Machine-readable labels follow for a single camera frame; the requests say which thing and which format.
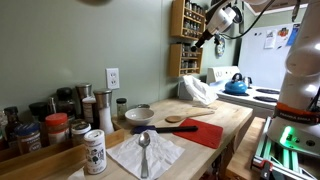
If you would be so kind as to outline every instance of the pepper grinder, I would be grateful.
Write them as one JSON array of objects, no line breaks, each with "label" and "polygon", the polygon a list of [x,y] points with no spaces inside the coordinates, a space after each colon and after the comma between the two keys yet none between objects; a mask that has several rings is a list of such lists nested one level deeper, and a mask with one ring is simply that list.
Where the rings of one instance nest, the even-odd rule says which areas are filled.
[{"label": "pepper grinder", "polygon": [[99,129],[103,130],[105,134],[114,132],[111,122],[111,97],[112,91],[110,89],[94,90],[93,94],[96,98],[99,109],[100,125]]},{"label": "pepper grinder", "polygon": [[81,118],[84,117],[82,100],[86,97],[91,96],[92,85],[90,83],[80,83],[76,85],[76,90],[79,98],[80,110],[81,110]]}]

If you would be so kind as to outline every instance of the stove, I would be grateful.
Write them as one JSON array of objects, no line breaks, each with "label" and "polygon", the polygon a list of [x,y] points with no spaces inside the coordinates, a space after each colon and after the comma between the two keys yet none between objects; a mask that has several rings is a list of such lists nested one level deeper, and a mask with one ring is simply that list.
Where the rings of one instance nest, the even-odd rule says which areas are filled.
[{"label": "stove", "polygon": [[216,91],[219,100],[249,107],[253,109],[253,117],[266,118],[273,115],[273,110],[279,99],[280,91],[268,87],[261,87],[253,84],[245,94],[228,94],[224,86],[229,82],[235,73],[240,70],[236,66],[212,67],[208,68],[207,84]]}]

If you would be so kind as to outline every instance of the refrigerator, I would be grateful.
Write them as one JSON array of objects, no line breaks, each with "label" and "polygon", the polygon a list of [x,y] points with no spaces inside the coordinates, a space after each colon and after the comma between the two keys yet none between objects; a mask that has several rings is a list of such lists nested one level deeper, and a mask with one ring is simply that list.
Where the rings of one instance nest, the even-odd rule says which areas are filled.
[{"label": "refrigerator", "polygon": [[238,67],[252,85],[280,89],[300,23],[252,28],[242,37]]}]

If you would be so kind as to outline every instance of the green light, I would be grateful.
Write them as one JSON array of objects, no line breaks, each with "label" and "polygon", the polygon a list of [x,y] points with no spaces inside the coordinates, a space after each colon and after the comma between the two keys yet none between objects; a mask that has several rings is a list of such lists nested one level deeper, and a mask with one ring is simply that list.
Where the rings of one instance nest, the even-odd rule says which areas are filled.
[{"label": "green light", "polygon": [[287,137],[288,137],[289,133],[291,132],[291,129],[292,129],[291,126],[287,126],[287,127],[284,129],[284,131],[283,131],[283,133],[282,133],[282,136],[281,136],[281,138],[280,138],[280,143],[281,143],[281,144],[285,144],[285,143],[286,143]]}]

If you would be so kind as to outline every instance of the white cloth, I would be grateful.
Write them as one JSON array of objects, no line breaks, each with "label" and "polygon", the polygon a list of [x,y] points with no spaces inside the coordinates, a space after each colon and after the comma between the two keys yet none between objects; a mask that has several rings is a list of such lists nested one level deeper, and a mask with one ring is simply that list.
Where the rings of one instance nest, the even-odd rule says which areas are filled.
[{"label": "white cloth", "polygon": [[[146,148],[149,177],[157,179],[180,157],[184,149],[159,136],[156,131],[147,130],[150,145]],[[142,147],[139,145],[140,134],[135,134],[126,141],[107,149],[107,153],[125,169],[141,179]]]},{"label": "white cloth", "polygon": [[84,177],[83,167],[68,177],[68,180],[86,180]]},{"label": "white cloth", "polygon": [[183,80],[188,93],[198,99],[203,105],[209,105],[216,99],[218,95],[208,84],[203,83],[200,79],[196,79],[191,75],[183,76]]}]

